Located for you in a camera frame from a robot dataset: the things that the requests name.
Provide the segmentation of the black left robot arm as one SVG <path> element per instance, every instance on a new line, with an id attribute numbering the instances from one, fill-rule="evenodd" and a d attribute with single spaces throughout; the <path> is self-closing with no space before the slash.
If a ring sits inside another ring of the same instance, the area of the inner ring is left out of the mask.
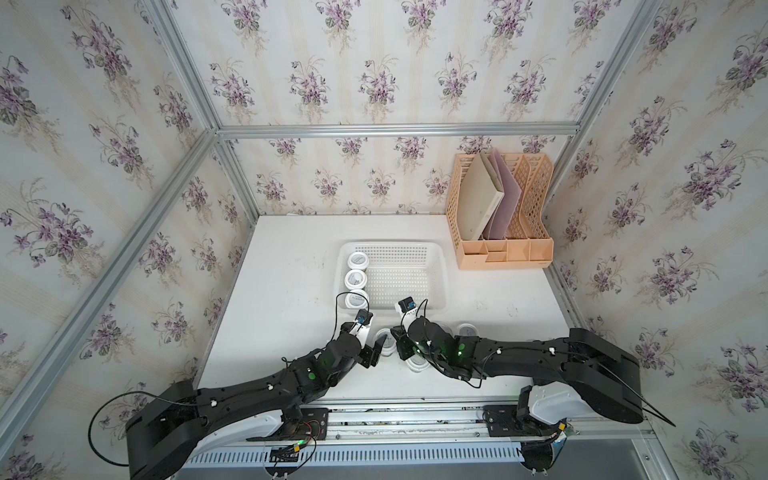
<path id="1" fill-rule="evenodd" d="M 385 339 L 368 346 L 366 338 L 365 329 L 355 332 L 347 322 L 325 347 L 261 379 L 200 389 L 189 380 L 172 384 L 126 423 L 130 477 L 166 479 L 205 437 L 265 412 L 278 410 L 297 422 L 302 405 L 322 398 L 355 365 L 377 365 Z"/>

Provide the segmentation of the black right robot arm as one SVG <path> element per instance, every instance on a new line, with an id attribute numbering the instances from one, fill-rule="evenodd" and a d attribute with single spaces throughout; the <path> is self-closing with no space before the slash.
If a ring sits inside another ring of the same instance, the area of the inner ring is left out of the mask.
<path id="1" fill-rule="evenodd" d="M 638 360 L 587 329 L 572 328 L 568 336 L 551 340 L 507 342 L 451 336 L 421 316 L 390 332 L 401 359 L 419 356 L 448 378 L 467 384 L 499 376 L 560 383 L 605 418 L 643 421 Z"/>

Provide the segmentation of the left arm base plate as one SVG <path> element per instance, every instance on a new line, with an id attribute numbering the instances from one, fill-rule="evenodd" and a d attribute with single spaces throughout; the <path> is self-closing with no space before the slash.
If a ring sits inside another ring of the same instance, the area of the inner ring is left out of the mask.
<path id="1" fill-rule="evenodd" d="M 282 424 L 265 437 L 266 440 L 325 440 L 328 431 L 328 408 L 296 407 L 280 412 Z"/>

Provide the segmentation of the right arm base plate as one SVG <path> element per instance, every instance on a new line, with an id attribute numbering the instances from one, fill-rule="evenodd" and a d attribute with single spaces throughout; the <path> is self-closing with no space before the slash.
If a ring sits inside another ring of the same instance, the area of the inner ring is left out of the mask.
<path id="1" fill-rule="evenodd" d="M 551 437 L 564 431 L 564 421 L 549 425 L 530 415 L 519 413 L 516 405 L 486 405 L 482 409 L 490 437 Z"/>

